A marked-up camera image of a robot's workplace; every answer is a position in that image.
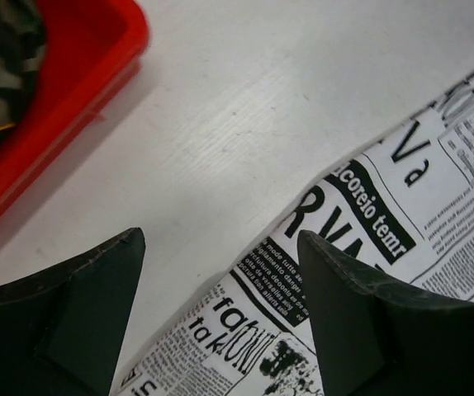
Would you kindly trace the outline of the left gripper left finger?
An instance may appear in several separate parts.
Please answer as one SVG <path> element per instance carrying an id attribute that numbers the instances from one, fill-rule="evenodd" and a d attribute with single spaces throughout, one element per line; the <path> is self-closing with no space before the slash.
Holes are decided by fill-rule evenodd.
<path id="1" fill-rule="evenodd" d="M 109 394 L 144 255 L 131 228 L 0 285 L 0 395 Z"/>

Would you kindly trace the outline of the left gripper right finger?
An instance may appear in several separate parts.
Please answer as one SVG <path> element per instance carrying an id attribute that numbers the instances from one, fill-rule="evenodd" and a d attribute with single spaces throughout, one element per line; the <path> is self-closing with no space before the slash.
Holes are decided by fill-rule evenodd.
<path id="1" fill-rule="evenodd" d="M 398 280 L 311 231 L 297 253 L 328 395 L 474 395 L 474 302 Z"/>

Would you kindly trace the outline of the newspaper print trousers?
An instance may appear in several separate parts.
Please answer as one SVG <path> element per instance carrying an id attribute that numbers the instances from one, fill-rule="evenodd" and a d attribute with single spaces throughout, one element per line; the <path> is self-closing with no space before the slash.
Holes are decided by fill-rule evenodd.
<path id="1" fill-rule="evenodd" d="M 119 395 L 474 395 L 474 72 L 325 173 Z"/>

